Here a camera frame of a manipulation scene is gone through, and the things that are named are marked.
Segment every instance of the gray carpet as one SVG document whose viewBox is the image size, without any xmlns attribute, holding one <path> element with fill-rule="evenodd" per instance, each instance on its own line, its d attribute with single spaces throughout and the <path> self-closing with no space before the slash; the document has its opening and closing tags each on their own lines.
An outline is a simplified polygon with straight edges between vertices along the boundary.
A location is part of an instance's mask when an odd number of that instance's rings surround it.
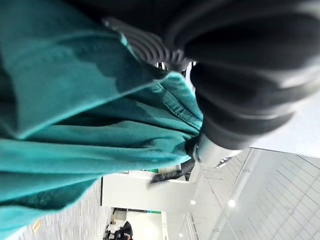
<svg viewBox="0 0 320 240">
<path fill-rule="evenodd" d="M 101 180 L 72 208 L 40 219 L 34 233 L 28 226 L 19 240 L 102 240 L 111 207 L 100 206 Z"/>
</svg>

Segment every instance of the floor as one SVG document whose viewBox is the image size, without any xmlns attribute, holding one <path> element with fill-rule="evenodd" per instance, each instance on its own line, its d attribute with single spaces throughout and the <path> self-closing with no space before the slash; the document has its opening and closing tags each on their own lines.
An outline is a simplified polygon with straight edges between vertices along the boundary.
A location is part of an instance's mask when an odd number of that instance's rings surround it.
<svg viewBox="0 0 320 240">
<path fill-rule="evenodd" d="M 101 184 L 97 181 L 74 207 L 40 219 L 35 233 L 28 226 L 19 240 L 102 240 L 112 212 L 100 206 Z"/>
</svg>

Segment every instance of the sleeve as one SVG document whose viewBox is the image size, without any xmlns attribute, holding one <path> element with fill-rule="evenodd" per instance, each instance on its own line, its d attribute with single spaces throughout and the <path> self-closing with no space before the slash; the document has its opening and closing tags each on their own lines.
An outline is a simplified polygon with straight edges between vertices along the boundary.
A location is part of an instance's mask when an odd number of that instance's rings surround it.
<svg viewBox="0 0 320 240">
<path fill-rule="evenodd" d="M 0 2 L 0 240 L 110 173 L 189 159 L 195 96 L 58 0 Z"/>
</svg>

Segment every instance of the teal fabric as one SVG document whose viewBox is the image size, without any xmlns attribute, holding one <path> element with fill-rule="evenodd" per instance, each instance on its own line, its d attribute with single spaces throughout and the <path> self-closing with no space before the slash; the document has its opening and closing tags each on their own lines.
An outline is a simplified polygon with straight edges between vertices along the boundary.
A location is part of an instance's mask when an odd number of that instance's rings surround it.
<svg viewBox="0 0 320 240">
<path fill-rule="evenodd" d="M 59 0 L 0 1 L 0 240 L 105 174 L 189 159 L 195 96 L 128 47 Z"/>
</svg>

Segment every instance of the teal jacket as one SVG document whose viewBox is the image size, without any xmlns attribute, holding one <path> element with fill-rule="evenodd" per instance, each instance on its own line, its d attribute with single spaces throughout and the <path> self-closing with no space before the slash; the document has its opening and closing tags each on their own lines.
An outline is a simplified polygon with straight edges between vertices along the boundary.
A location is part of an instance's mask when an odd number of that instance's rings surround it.
<svg viewBox="0 0 320 240">
<path fill-rule="evenodd" d="M 202 114 L 183 77 L 59 0 L 0 1 L 0 240 L 105 175 L 173 166 Z"/>
</svg>

